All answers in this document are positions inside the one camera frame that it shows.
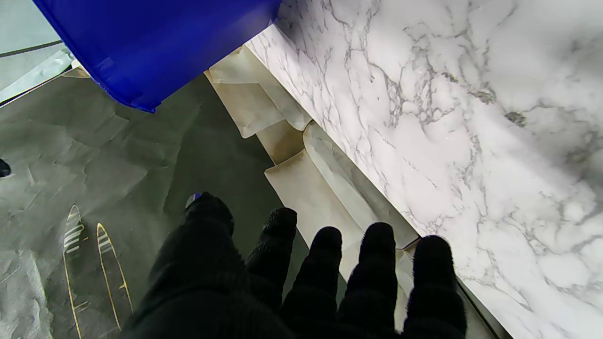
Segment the gloved hand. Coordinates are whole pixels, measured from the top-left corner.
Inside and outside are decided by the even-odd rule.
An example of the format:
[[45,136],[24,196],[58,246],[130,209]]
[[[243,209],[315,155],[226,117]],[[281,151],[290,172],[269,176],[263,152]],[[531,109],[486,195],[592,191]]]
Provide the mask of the gloved hand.
[[[162,246],[151,270],[151,289],[123,337],[398,337],[391,226],[376,223],[367,229],[359,264],[338,309],[341,233],[333,227],[316,234],[292,290],[281,302],[296,223],[291,209],[270,214],[245,264],[232,243],[234,222],[228,208],[220,199],[202,194]],[[420,292],[411,294],[407,337],[463,337],[462,301],[451,297],[456,295],[456,282],[450,248],[443,239],[428,237],[417,246],[416,258],[415,286]],[[452,298],[452,307],[434,311],[440,304],[430,299],[432,293]],[[460,301],[460,309],[454,309],[459,305],[455,301]]]

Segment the blue plastic bin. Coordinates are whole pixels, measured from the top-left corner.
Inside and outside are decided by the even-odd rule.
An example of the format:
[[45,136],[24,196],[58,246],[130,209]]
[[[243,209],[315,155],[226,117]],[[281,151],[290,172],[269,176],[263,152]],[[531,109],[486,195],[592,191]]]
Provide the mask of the blue plastic bin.
[[280,0],[34,2],[105,92],[151,113],[272,24],[280,5]]

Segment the gray floor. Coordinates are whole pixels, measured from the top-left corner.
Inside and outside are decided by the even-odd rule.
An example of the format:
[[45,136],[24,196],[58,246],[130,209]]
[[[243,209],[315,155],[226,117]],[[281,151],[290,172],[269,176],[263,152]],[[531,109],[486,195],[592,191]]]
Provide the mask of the gray floor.
[[[77,337],[62,262],[74,203],[85,221],[110,234],[134,307],[193,192],[226,202],[244,256],[281,206],[264,177],[270,158],[256,137],[240,137],[204,76],[155,115],[115,103],[90,79],[58,78],[0,109],[0,157],[14,173],[0,179],[2,338]],[[307,251],[298,236],[287,286]]]

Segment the white marble surface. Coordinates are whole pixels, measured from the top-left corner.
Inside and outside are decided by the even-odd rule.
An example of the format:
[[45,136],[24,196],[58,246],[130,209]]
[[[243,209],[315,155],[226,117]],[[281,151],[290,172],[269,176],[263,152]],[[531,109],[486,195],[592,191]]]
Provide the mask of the white marble surface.
[[514,338],[603,337],[603,1],[279,15],[247,46]]

